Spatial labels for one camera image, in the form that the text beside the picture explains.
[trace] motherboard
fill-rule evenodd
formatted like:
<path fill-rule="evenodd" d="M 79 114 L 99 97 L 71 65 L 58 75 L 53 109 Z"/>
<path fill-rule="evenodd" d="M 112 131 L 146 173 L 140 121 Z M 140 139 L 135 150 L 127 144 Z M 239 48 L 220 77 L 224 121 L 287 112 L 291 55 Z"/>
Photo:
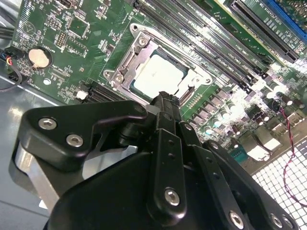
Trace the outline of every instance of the motherboard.
<path fill-rule="evenodd" d="M 65 104 L 146 106 L 165 91 L 201 142 L 267 160 L 287 132 L 280 109 L 292 126 L 306 117 L 307 6 L 296 2 L 23 0 L 14 65 Z"/>

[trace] perforated metal grill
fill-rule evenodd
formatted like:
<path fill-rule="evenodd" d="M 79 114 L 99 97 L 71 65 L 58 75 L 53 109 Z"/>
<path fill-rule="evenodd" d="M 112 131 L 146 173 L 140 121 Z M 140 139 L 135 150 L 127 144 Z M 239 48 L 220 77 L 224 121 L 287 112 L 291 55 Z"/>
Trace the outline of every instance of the perforated metal grill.
<path fill-rule="evenodd" d="M 290 163 L 286 181 L 303 204 L 307 200 L 307 140 L 295 147 L 296 158 Z M 291 151 L 279 157 L 268 166 L 253 175 L 254 180 L 274 199 L 282 208 L 296 220 L 301 230 L 307 230 L 307 208 L 296 203 L 286 193 L 283 187 L 283 169 L 289 161 Z"/>

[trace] metal screw head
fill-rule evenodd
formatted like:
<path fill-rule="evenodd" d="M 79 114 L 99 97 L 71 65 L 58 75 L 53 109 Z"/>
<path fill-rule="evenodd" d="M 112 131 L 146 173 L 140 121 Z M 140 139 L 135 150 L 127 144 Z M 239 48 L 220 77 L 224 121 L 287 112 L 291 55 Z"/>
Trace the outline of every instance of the metal screw head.
<path fill-rule="evenodd" d="M 147 41 L 146 38 L 144 38 L 144 37 L 140 37 L 140 38 L 139 38 L 139 44 L 140 44 L 141 46 L 145 46 L 145 45 L 147 45 L 147 43 L 148 43 L 148 41 Z"/>
<path fill-rule="evenodd" d="M 173 205 L 178 206 L 180 203 L 180 198 L 178 194 L 173 189 L 166 189 L 164 192 L 165 200 Z"/>
<path fill-rule="evenodd" d="M 217 145 L 217 144 L 215 144 L 215 143 L 211 143 L 211 145 L 212 145 L 212 147 L 213 147 L 214 149 L 216 149 L 216 150 L 218 150 L 218 149 L 219 149 L 219 147 L 218 147 L 218 145 Z"/>
<path fill-rule="evenodd" d="M 83 138 L 76 134 L 70 134 L 66 137 L 66 142 L 73 147 L 81 147 L 83 145 Z"/>
<path fill-rule="evenodd" d="M 285 216 L 283 216 L 283 220 L 284 220 L 284 222 L 290 227 L 290 228 L 294 228 L 294 226 L 293 226 L 293 224 L 291 223 L 291 221 L 287 218 L 287 217 L 285 217 Z"/>
<path fill-rule="evenodd" d="M 234 211 L 230 211 L 229 217 L 231 222 L 238 228 L 238 229 L 243 229 L 244 228 L 244 223 L 241 217 L 235 213 Z"/>
<path fill-rule="evenodd" d="M 42 118 L 38 121 L 39 127 L 45 130 L 53 130 L 57 127 L 57 122 L 51 118 Z"/>
<path fill-rule="evenodd" d="M 123 77 L 121 75 L 117 75 L 115 79 L 118 82 L 122 82 L 123 81 Z"/>
<path fill-rule="evenodd" d="M 189 124 L 184 124 L 184 126 L 187 128 L 187 130 L 192 130 L 192 127 Z"/>
<path fill-rule="evenodd" d="M 279 228 L 282 228 L 283 227 L 283 224 L 281 223 L 281 221 L 277 218 L 277 216 L 275 216 L 274 214 L 271 214 L 271 219 L 273 221 L 273 223 L 279 227 Z"/>

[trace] red wire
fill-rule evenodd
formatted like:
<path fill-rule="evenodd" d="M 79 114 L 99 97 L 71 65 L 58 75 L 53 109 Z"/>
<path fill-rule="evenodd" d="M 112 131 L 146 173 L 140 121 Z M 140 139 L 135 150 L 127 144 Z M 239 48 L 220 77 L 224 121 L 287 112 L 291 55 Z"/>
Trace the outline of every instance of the red wire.
<path fill-rule="evenodd" d="M 302 207 L 307 207 L 306 204 L 302 204 L 297 198 L 296 196 L 292 193 L 291 189 L 289 188 L 287 182 L 286 182 L 286 176 L 287 176 L 287 168 L 289 167 L 289 164 L 292 162 L 292 159 L 296 157 L 295 155 L 295 150 L 294 150 L 294 143 L 293 143 L 293 135 L 291 133 L 291 127 L 290 127 L 290 121 L 288 119 L 288 117 L 286 116 L 286 114 L 284 113 L 284 109 L 281 108 L 281 112 L 284 116 L 284 118 L 287 121 L 287 128 L 288 128 L 288 134 L 289 134 L 289 138 L 290 138 L 290 144 L 291 144 L 291 152 L 292 155 L 288 161 L 288 163 L 286 164 L 286 166 L 283 169 L 283 184 L 284 184 L 284 188 L 287 192 L 287 194 L 297 203 L 299 203 Z"/>

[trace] cpu socket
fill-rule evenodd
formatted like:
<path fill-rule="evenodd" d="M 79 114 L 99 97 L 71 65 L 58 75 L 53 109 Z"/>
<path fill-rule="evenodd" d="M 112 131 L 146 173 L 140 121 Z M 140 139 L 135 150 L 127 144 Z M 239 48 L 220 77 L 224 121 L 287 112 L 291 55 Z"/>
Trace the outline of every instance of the cpu socket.
<path fill-rule="evenodd" d="M 117 69 L 103 72 L 114 89 L 143 105 L 165 91 L 184 105 L 199 86 L 213 83 L 208 72 L 155 29 L 133 23 L 130 31 L 135 39 Z"/>

